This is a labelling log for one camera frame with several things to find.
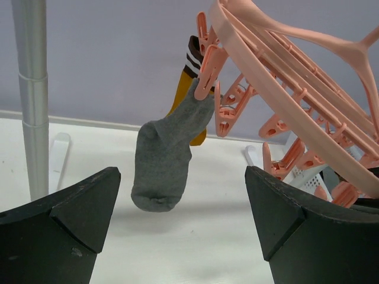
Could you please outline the pink round clip hanger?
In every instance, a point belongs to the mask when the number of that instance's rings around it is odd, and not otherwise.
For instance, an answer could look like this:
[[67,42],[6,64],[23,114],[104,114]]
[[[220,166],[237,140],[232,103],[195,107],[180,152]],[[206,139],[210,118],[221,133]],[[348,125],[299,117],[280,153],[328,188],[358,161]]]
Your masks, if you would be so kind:
[[[285,25],[252,1],[215,1],[197,15],[204,59],[196,99],[220,94],[216,133],[228,135],[249,100],[259,95],[273,110],[259,136],[268,139],[292,131],[296,139],[279,161],[262,147],[263,168],[284,180],[300,170],[327,164],[343,177],[333,190],[334,204],[351,206],[360,196],[378,197],[378,90],[368,49],[378,40],[372,30],[360,41]],[[292,41],[321,46],[354,69],[370,110],[365,112]]]

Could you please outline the white drying rack stand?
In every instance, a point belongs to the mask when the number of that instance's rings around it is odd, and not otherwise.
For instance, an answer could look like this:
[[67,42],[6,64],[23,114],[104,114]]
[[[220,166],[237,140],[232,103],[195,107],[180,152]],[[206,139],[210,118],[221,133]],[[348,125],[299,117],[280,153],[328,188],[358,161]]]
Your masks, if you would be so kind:
[[[12,13],[18,52],[28,182],[30,197],[36,200],[49,193],[46,3],[13,1]],[[213,119],[220,111],[220,94],[207,93],[206,97],[208,95],[214,97]]]

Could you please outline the white plastic basket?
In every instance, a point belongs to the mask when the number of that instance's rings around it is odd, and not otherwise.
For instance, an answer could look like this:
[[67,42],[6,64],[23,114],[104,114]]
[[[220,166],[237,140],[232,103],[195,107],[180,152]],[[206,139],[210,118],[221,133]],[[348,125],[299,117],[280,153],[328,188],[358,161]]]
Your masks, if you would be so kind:
[[321,186],[327,196],[327,200],[332,201],[331,192],[339,184],[340,180],[331,167],[323,164],[307,170],[300,170],[297,166],[294,166],[284,179],[284,182],[312,195],[314,195],[316,188]]

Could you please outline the grey sock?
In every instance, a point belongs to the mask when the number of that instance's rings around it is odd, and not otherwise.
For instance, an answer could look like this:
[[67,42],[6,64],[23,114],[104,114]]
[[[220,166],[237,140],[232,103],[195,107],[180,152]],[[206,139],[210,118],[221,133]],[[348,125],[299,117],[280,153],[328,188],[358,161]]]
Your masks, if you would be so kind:
[[168,212],[182,198],[192,158],[190,142],[206,129],[214,113],[213,95],[195,99],[198,83],[192,81],[173,113],[145,123],[138,132],[131,199],[143,211]]

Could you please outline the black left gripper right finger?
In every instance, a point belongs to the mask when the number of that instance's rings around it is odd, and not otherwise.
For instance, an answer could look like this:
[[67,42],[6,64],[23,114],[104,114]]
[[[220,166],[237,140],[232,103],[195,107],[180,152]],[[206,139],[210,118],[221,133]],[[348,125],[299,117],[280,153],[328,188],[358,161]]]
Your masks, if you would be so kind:
[[245,183],[275,283],[377,283],[378,200],[344,208],[249,166]]

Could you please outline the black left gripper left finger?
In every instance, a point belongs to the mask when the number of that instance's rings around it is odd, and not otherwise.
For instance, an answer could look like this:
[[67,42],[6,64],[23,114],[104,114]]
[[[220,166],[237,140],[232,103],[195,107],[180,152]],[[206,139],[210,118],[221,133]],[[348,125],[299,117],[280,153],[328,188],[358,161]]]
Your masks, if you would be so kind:
[[89,283],[121,174],[117,167],[1,213],[1,283]]

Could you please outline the mustard brown striped sock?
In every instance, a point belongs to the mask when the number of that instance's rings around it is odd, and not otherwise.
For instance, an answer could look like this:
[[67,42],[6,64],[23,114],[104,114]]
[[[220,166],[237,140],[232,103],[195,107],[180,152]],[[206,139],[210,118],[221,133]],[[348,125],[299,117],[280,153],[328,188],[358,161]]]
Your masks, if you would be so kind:
[[176,89],[175,98],[173,104],[171,106],[168,115],[170,115],[177,106],[183,101],[185,98],[189,87],[192,84],[193,78],[198,76],[201,64],[203,62],[203,56],[200,53],[200,45],[198,37],[192,35],[189,38],[187,53],[186,53],[186,63],[184,69],[181,73],[181,77],[179,78],[178,86]]

